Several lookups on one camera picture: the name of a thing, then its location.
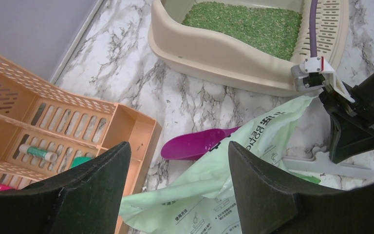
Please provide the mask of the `beige litter box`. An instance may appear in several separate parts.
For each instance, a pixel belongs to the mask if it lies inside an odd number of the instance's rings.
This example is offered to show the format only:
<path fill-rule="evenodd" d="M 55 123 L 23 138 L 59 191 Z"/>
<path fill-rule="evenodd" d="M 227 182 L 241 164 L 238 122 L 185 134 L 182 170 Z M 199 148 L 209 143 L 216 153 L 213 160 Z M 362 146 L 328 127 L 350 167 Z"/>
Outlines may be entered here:
<path fill-rule="evenodd" d="M 171 69 L 195 78 L 278 97 L 297 94 L 291 68 L 310 56 L 308 0 L 234 0 L 233 5 L 293 10 L 302 15 L 289 60 L 264 53 L 231 36 L 182 25 L 193 0 L 154 0 L 148 41 Z"/>

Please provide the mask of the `purple litter scoop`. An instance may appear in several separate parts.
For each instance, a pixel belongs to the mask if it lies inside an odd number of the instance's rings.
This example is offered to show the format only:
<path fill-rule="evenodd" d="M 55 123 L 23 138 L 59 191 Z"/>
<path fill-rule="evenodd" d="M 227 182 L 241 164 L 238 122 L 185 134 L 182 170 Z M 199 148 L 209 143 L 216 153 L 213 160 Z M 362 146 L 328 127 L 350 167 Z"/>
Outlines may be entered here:
<path fill-rule="evenodd" d="M 223 139 L 230 137 L 238 129 L 239 127 L 213 128 L 177 136 L 163 145 L 161 157 L 166 160 L 198 160 L 207 152 L 218 148 Z"/>

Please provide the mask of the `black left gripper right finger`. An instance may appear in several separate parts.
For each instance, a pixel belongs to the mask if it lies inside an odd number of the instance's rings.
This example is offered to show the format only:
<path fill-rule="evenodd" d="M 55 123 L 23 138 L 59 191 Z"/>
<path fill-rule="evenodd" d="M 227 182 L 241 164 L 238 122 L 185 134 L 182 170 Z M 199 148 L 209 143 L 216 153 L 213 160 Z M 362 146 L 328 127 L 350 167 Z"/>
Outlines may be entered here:
<path fill-rule="evenodd" d="M 348 191 L 317 185 L 234 141 L 228 159 L 244 234 L 374 234 L 374 183 Z"/>

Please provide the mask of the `green litter bag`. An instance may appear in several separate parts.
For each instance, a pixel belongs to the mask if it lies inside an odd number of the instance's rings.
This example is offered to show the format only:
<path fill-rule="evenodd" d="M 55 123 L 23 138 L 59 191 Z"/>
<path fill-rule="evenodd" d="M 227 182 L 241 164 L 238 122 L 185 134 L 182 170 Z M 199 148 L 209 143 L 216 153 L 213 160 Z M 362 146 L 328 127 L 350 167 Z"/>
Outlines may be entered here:
<path fill-rule="evenodd" d="M 167 187 L 123 197 L 123 222 L 150 234 L 239 234 L 229 143 L 286 170 L 282 154 L 311 102 L 300 96 L 270 110 L 223 139 Z"/>

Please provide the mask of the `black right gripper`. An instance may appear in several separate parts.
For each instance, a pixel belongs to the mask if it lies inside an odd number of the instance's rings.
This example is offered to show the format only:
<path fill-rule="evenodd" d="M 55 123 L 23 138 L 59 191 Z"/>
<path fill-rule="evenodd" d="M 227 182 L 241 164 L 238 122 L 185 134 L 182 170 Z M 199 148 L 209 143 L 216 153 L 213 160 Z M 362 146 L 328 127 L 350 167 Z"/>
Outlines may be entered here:
<path fill-rule="evenodd" d="M 330 116 L 330 160 L 337 164 L 374 150 L 374 73 L 359 85 L 344 83 L 355 102 L 325 89 L 319 99 Z"/>

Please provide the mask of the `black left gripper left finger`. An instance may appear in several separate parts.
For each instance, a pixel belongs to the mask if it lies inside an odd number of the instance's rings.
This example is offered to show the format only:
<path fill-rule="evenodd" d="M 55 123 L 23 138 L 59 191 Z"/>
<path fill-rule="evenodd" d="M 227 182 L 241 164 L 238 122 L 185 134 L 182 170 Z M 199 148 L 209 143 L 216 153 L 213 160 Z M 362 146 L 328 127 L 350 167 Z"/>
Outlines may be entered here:
<path fill-rule="evenodd" d="M 131 159 L 128 142 L 21 190 L 0 192 L 0 234 L 113 234 Z"/>

